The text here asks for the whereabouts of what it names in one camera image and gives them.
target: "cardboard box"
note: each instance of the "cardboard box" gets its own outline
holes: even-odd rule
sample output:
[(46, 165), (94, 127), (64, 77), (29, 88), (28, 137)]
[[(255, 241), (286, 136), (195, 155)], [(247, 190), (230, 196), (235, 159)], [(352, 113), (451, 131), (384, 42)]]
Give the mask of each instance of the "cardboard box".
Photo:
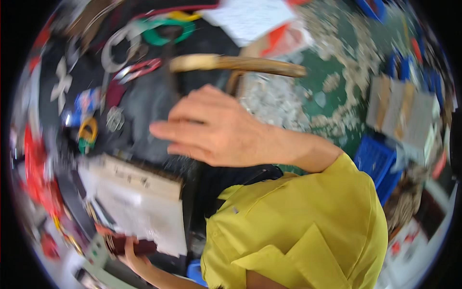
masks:
[(428, 165), (440, 108), (436, 95), (386, 75), (371, 84), (366, 123), (400, 143), (409, 159)]

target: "red pliers handle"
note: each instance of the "red pliers handle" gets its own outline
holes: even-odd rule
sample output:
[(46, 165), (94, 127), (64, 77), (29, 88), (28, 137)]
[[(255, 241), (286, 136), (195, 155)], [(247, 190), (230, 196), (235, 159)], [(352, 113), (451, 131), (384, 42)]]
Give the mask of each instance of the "red pliers handle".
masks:
[(162, 64), (160, 58), (154, 58), (148, 61), (140, 62), (134, 65), (130, 65), (122, 69), (114, 79), (120, 80), (120, 84), (127, 83), (131, 80), (134, 80), (137, 77), (143, 76), (148, 74), (157, 68), (160, 67)]
[(60, 217), (64, 214), (64, 203), (56, 179), (45, 179), (47, 153), (43, 139), (32, 137), (30, 125), (24, 132), (24, 156), (27, 192), (35, 202), (41, 204), (51, 215)]

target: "yellow scissors handle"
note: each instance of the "yellow scissors handle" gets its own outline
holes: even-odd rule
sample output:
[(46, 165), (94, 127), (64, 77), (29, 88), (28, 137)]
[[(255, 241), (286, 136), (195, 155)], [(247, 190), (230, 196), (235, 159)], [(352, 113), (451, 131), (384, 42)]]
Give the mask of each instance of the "yellow scissors handle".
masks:
[(168, 14), (168, 17), (173, 20), (191, 22), (202, 17), (202, 14), (194, 12), (193, 14), (187, 14), (183, 11), (172, 11)]
[(87, 142), (95, 142), (96, 136), (98, 135), (98, 123), (94, 117), (85, 119), (79, 128), (79, 138), (83, 138)]

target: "paper sheet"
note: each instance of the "paper sheet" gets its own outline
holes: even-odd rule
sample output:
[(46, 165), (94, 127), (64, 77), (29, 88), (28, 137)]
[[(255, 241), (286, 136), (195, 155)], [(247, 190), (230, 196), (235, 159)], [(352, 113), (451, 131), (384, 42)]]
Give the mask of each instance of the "paper sheet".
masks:
[(86, 201), (98, 198), (114, 219), (118, 233), (153, 240), (159, 252), (172, 256), (188, 253), (181, 200), (169, 200), (145, 194), (129, 185), (121, 185), (98, 176), (84, 166), (78, 168)]
[(212, 25), (220, 26), (239, 47), (295, 19), (283, 0), (223, 0), (217, 9), (202, 10)]

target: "yellow shirt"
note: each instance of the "yellow shirt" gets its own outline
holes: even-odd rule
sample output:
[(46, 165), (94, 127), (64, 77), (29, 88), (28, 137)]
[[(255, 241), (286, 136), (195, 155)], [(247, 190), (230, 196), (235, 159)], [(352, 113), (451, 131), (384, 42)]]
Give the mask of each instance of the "yellow shirt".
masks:
[(207, 220), (202, 277), (246, 287), (246, 270), (288, 288), (373, 288), (387, 250), (374, 183), (343, 154), (324, 172), (235, 185)]

